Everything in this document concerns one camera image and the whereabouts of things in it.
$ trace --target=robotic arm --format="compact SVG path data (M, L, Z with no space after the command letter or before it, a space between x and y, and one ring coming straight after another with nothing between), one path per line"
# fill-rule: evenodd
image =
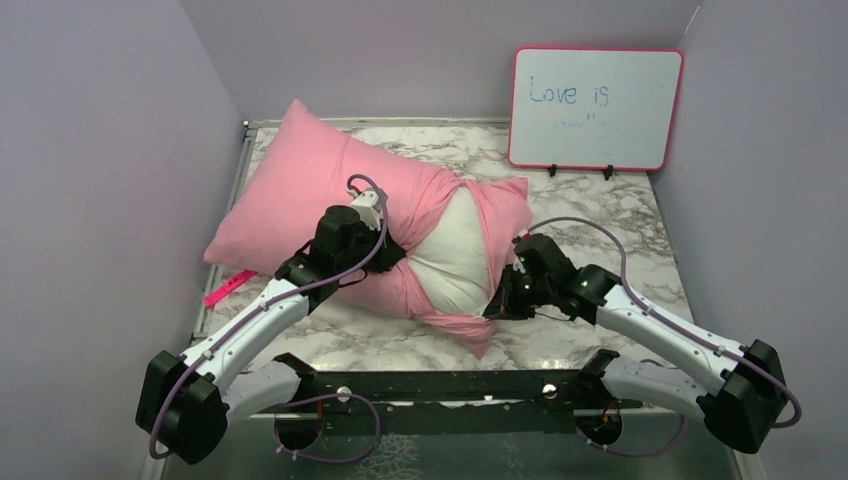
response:
M349 188L354 178L365 180L372 188L362 193L351 190L354 197L351 205L328 208L318 223L314 239L282 264L260 296L243 312L180 356L163 351L150 362L136 424L150 433L151 456L164 458L174 452L194 464L214 450L228 424L293 399L337 392L350 396L352 390L387 405L397 400L404 404L430 405L414 411L416 417L412 421L392 423L391 418L385 418L383 429L398 432L408 432L411 428L420 433L442 433L451 427L467 427L462 431L471 433L480 428L481 422L463 419L481 412L482 424L491 424L492 418L503 423L502 428L495 427L497 431L559 432L565 431L563 425L575 409L629 400L637 401L637 405L647 402L703 421L726 445L754 453L771 428L797 423L800 417L797 399L784 384L780 361L772 347L759 340L744 346L690 324L635 292L624 276L625 261L621 276L596 265L578 269L553 239L538 233L515 239L518 261L504 269L498 290L484 314L487 318L521 320L533 317L537 307L554 305L572 320L580 317L632 338L679 368L641 363L614 351L601 350L579 372L332 374L315 372L286 354L260 370L243 374L249 362L283 330L343 287L339 283L342 278L359 269L364 269L366 274L387 271L404 256L405 252L388 236L387 217L384 215L380 220L380 212L385 212L384 194L363 176L351 177ZM530 230L555 220L572 220L599 228L616 243L625 260L623 247L615 237L587 220L551 219ZM457 373L468 375L458 379ZM487 373L501 375L489 378ZM544 388L524 388L537 381L543 382ZM394 382L393 386L387 389L382 386L387 382ZM498 382L505 386L493 387ZM563 386L568 386L568 391L558 394L557 389L562 390ZM485 416L492 412L485 406L471 410L453 406L440 411L432 408L448 400L480 398L487 402L510 402L515 408L498 407L494 417ZM795 416L777 423L789 400L795 407ZM532 412L527 413L534 405L540 406L535 417ZM373 405L369 408L377 414ZM386 408L384 415L389 416L392 408ZM351 417L355 411L348 404L326 405L323 409L327 418L335 413ZM431 414L434 421L416 420L418 416ZM443 423L431 431L438 423L436 418ZM332 429L335 434L341 431L344 429ZM159 453L157 441L169 451Z

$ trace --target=pink tag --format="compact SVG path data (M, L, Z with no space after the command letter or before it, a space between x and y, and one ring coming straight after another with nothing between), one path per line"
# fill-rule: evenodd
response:
M253 270L243 270L235 275L232 278L224 282L223 285L218 287L217 290L203 297L203 304L206 305L206 308L212 308L216 303L223 300L227 295L233 293L235 289L242 286L253 278L256 275L256 272Z

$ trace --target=pillow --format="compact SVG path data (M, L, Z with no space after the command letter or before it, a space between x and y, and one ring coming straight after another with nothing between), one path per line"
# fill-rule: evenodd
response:
M295 101L204 260L273 274L312 238L328 206L350 203L345 184L354 173L385 190L389 232L407 256L335 295L424 321L482 356L494 323L479 315L513 260L511 240L530 225L526 179L461 179L360 142Z

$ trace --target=bolt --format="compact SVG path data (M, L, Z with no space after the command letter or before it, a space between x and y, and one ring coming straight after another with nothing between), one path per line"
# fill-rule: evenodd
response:
M553 399L556 397L556 385L551 383L546 384L542 387L542 395L544 395L547 399Z
M351 392L350 392L350 389L347 388L347 387L339 387L339 389L336 390L336 393L339 394L339 395L350 395ZM339 397L339 401L342 402L342 403L344 403L348 400L350 400L350 397L347 397L347 396Z

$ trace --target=red whiteboard frame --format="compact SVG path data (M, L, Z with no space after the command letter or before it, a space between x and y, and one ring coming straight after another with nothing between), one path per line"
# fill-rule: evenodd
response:
M510 165L515 168L550 168L550 165L533 165L533 164L515 164L512 162L512 158L510 158L510 152L512 151L512 120L513 120L513 106L515 105L515 79L518 74L517 66L518 66L518 54L521 53L522 50L589 50L595 52L673 52L680 55L680 73L677 75L677 87L674 90L674 101L672 102L671 107L671 117L668 122L668 137L665 140L665 153L663 153L663 160L657 167L653 168L639 168L639 167L616 167L615 169L623 172L656 172L661 169L666 160L668 160L668 151L671 148L671 138L672 132L674 129L674 119L677 115L677 102L680 99L680 85L683 82L683 70L684 64L686 62L685 57L683 56L683 52L681 52L677 48L596 48L596 47L558 47L551 45L525 45L523 47L519 47L518 50L515 51L515 56L512 60L512 95L510 97L509 103L509 138L507 140L506 146L506 159ZM594 166L577 166L577 165L557 165L557 168L564 168L570 170L605 170L607 167L594 167Z

